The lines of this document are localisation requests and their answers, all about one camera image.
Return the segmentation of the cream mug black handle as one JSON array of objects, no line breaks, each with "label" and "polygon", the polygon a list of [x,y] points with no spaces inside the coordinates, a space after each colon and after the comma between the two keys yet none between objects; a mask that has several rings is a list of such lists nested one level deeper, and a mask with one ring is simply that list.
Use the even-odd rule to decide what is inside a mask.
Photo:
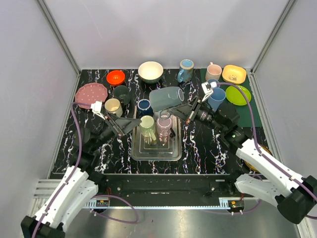
[{"label": "cream mug black handle", "polygon": [[106,100],[105,109],[107,112],[115,114],[117,117],[121,117],[123,114],[121,102],[116,98]]}]

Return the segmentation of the light green mug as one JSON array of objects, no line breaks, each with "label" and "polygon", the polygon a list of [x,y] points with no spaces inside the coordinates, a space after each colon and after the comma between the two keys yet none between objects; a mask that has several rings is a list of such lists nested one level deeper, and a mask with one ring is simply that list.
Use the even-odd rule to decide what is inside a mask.
[{"label": "light green mug", "polygon": [[141,123],[139,124],[140,133],[144,137],[149,137],[152,141],[156,141],[156,123],[152,116],[141,117]]}]

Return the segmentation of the navy blue mug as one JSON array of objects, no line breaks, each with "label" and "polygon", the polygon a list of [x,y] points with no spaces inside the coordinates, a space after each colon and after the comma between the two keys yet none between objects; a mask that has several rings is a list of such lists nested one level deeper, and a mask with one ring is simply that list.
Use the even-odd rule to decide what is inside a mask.
[{"label": "navy blue mug", "polygon": [[153,109],[148,99],[141,99],[137,103],[137,115],[141,118],[143,116],[152,116]]}]

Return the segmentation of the pink lilac mug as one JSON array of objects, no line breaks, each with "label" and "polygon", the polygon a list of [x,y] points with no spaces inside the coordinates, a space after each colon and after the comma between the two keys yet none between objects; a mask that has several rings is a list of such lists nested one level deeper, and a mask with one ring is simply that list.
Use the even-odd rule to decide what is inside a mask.
[{"label": "pink lilac mug", "polygon": [[173,130],[173,121],[171,118],[164,116],[163,118],[157,119],[157,134],[160,139],[163,138],[174,138],[175,132]]}]

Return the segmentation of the grey blue mug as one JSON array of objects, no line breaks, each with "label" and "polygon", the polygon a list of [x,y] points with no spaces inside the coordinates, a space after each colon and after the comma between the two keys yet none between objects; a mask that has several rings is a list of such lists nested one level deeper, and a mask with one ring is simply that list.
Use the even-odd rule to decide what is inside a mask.
[{"label": "grey blue mug", "polygon": [[182,104],[184,101],[184,92],[177,86],[156,89],[150,92],[149,101],[153,111],[158,113],[159,119],[168,119],[171,114],[167,113],[167,115],[162,117],[162,112]]}]

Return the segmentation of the dark grey mug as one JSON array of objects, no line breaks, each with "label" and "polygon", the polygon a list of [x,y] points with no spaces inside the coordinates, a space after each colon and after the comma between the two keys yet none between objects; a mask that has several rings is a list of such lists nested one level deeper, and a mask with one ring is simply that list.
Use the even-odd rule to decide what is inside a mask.
[{"label": "dark grey mug", "polygon": [[123,105],[128,105],[131,100],[129,88],[119,85],[114,88],[114,98],[118,99]]}]

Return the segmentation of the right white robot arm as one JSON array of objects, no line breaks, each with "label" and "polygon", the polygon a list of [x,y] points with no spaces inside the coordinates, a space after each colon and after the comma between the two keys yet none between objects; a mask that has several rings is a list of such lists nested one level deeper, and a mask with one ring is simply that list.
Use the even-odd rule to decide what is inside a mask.
[{"label": "right white robot arm", "polygon": [[287,168],[257,143],[256,136],[245,133],[237,121],[240,116],[230,103],[221,103],[216,111],[197,98],[192,104],[182,104],[167,110],[187,124],[199,121],[220,135],[231,153],[248,162],[268,181],[253,179],[235,172],[225,184],[229,196],[239,193],[257,197],[276,207],[293,224],[299,224],[317,204],[317,180],[303,177]]}]

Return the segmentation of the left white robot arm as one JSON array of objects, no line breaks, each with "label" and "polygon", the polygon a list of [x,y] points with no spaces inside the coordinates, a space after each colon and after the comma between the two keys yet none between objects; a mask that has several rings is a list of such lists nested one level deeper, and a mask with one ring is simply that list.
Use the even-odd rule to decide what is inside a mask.
[{"label": "left white robot arm", "polygon": [[115,115],[103,117],[105,122],[99,133],[81,128],[77,120],[75,160],[67,168],[48,201],[33,215],[25,216],[21,222],[26,238],[63,238],[67,226],[82,207],[93,197],[106,193],[106,176],[95,171],[99,161],[98,149],[114,136],[128,134],[140,123],[140,119],[119,118]]}]

